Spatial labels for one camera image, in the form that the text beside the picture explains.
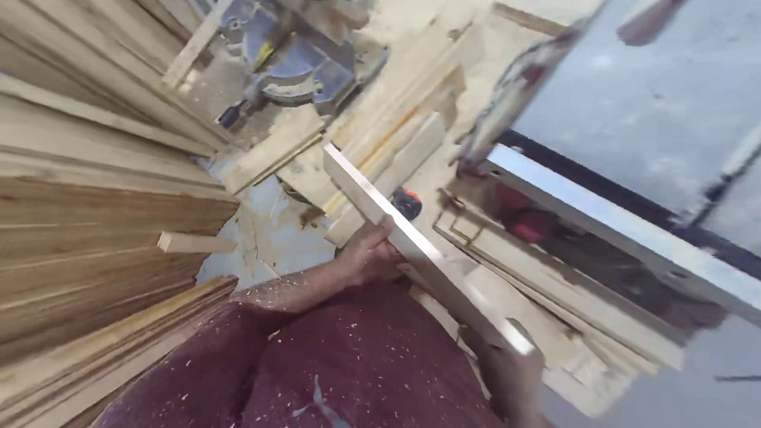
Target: wooden board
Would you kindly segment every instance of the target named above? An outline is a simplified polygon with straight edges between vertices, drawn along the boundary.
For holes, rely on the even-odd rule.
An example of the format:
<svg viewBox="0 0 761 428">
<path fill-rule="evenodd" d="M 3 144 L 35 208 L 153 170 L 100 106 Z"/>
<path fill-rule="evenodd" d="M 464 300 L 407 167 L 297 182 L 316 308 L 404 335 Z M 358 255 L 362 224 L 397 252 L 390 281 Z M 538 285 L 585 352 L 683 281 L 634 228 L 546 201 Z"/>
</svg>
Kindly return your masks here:
<svg viewBox="0 0 761 428">
<path fill-rule="evenodd" d="M 174 225 L 175 230 L 194 232 L 221 227 L 236 209 L 237 203 L 220 200 L 0 178 L 4 228 L 89 223 L 158 227 L 159 232 Z"/>
<path fill-rule="evenodd" d="M 231 253 L 237 243 L 218 236 L 162 232 L 156 245 L 164 253 Z"/>
<path fill-rule="evenodd" d="M 309 146 L 324 127 L 312 104 L 286 108 L 269 128 L 269 137 L 222 173 L 224 186 L 232 194 L 256 186 Z"/>
<path fill-rule="evenodd" d="M 85 1 L 110 25 L 109 33 L 160 73 L 183 48 L 183 42 L 133 0 Z"/>
<path fill-rule="evenodd" d="M 176 96 L 161 92 L 161 75 L 98 28 L 85 8 L 72 0 L 30 2 L 34 7 L 20 0 L 0 3 L 0 21 L 13 34 L 40 46 L 56 63 L 92 81 L 165 129 L 201 139 L 215 149 L 230 142 L 218 126 L 201 119 Z M 35 7 L 46 14 L 37 13 Z"/>
<path fill-rule="evenodd" d="M 380 194 L 385 197 L 391 196 L 394 190 L 404 183 L 444 141 L 445 133 L 442 116 L 439 113 L 431 114 L 418 132 L 411 137 L 410 142 L 393 157 L 391 165 L 373 183 Z M 342 248 L 364 223 L 365 219 L 361 213 L 350 206 L 341 218 L 330 226 L 325 239 Z"/>
<path fill-rule="evenodd" d="M 40 51 L 38 46 L 28 42 L 20 45 L 10 41 L 6 36 L 7 34 L 0 36 L 0 69 L 5 75 L 22 79 L 30 85 L 100 107 L 123 117 L 154 124 L 151 119 L 137 110 L 106 95 L 103 89 L 93 85 L 92 81 L 36 55 L 35 51 Z"/>
<path fill-rule="evenodd" d="M 236 203 L 222 187 L 180 183 L 161 177 L 149 177 L 126 171 L 110 171 L 97 165 L 83 165 L 74 160 L 39 158 L 33 154 L 0 152 L 0 177 L 26 182 L 71 184 L 75 187 L 128 190 Z"/>
<path fill-rule="evenodd" d="M 0 151 L 73 159 L 105 169 L 219 186 L 217 180 L 180 153 L 4 95 L 0 95 L 0 133 L 5 135 Z"/>
<path fill-rule="evenodd" d="M 45 385 L 41 387 L 20 391 L 14 403 L 4 405 L 0 410 L 0 422 L 7 424 L 4 426 L 60 426 L 79 412 L 97 403 L 182 343 L 201 322 L 228 300 L 229 293 L 234 288 L 234 281 L 214 279 L 200 287 L 215 284 L 215 291 L 206 293 L 201 298 L 190 299 L 185 305 L 174 310 L 166 311 L 167 304 L 171 303 L 170 300 L 141 312 L 140 314 L 164 312 L 164 316 L 154 319 L 150 324 L 140 325 L 139 322 L 130 324 L 130 318 L 121 321 L 120 323 L 126 324 L 123 325 L 123 330 L 127 335 L 122 340 L 101 348 L 100 352 L 91 354 L 88 358 L 74 360 L 71 358 L 75 356 L 75 353 L 70 352 L 69 363 L 74 365 L 66 369 L 66 374 L 47 379 Z M 184 292 L 174 300 L 187 296 L 193 291 L 191 289 Z M 99 333 L 101 332 L 93 333 L 81 340 L 96 337 Z M 170 337 L 174 339 L 168 343 L 167 338 Z M 157 344 L 165 346 L 161 348 L 161 352 L 152 353 L 152 357 L 146 359 L 146 350 L 149 352 L 155 350 Z M 49 356 L 56 351 L 58 350 L 49 351 L 45 355 Z M 45 355 L 17 366 L 33 365 L 42 360 Z M 134 366 L 137 362 L 141 362 L 142 366 Z M 126 376 L 127 366 L 132 366 L 138 371 L 130 372 L 130 375 Z"/>
<path fill-rule="evenodd" d="M 498 302 L 500 316 L 516 320 L 528 331 L 533 342 L 544 354 L 547 368 L 560 367 L 575 351 L 568 338 L 568 328 L 562 327 L 559 322 L 543 314 L 510 283 L 488 267 L 476 267 L 465 277 L 465 283 L 478 290 L 488 300 Z"/>
<path fill-rule="evenodd" d="M 533 344 L 513 324 L 500 318 L 491 302 L 468 287 L 462 273 L 447 263 L 443 255 L 341 156 L 335 146 L 328 144 L 324 150 L 325 171 L 365 217 L 375 224 L 382 222 L 385 216 L 393 217 L 395 226 L 389 241 L 428 283 L 428 291 L 444 307 L 483 337 L 522 354 L 534 350 Z"/>
<path fill-rule="evenodd" d="M 227 11 L 233 0 L 220 0 L 209 14 L 206 15 L 201 25 L 193 33 L 193 37 L 180 51 L 180 54 L 174 59 L 169 66 L 161 81 L 167 88 L 175 89 L 180 85 L 185 75 L 190 71 L 190 67 L 198 58 L 198 55 L 206 49 L 206 45 L 212 41 L 214 35 L 219 30 L 222 22 L 222 15 Z"/>
<path fill-rule="evenodd" d="M 82 361 L 97 358 L 114 343 L 150 327 L 182 307 L 234 283 L 234 277 L 215 279 L 194 287 L 160 305 L 139 312 L 102 330 L 56 348 L 37 358 L 0 369 L 0 407 L 6 408 L 44 388 L 75 369 Z"/>
<path fill-rule="evenodd" d="M 184 152 L 193 153 L 194 155 L 214 155 L 214 150 L 202 143 L 169 133 L 155 126 L 146 125 L 137 120 L 122 117 L 108 110 L 59 95 L 55 92 L 38 88 L 8 75 L 0 75 L 0 94 L 52 108 L 74 117 L 90 120 Z"/>
<path fill-rule="evenodd" d="M 496 0 L 501 16 L 550 36 L 557 36 L 576 21 L 587 18 L 604 0 Z"/>
</svg>

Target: finger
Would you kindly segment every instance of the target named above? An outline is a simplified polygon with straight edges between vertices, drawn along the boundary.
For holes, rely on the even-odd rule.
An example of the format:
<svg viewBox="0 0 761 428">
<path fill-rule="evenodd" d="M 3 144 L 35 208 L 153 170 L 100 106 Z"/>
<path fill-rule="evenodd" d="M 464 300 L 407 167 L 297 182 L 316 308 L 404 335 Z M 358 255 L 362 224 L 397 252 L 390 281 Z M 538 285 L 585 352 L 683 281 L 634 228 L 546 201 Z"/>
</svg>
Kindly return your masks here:
<svg viewBox="0 0 761 428">
<path fill-rule="evenodd" d="M 404 263 L 406 259 L 389 241 L 383 241 L 376 247 L 377 254 L 384 263 L 397 265 Z"/>
<path fill-rule="evenodd" d="M 383 242 L 393 229 L 393 217 L 386 215 L 383 221 L 372 228 L 370 232 L 362 239 L 363 247 L 375 248 Z"/>
</svg>

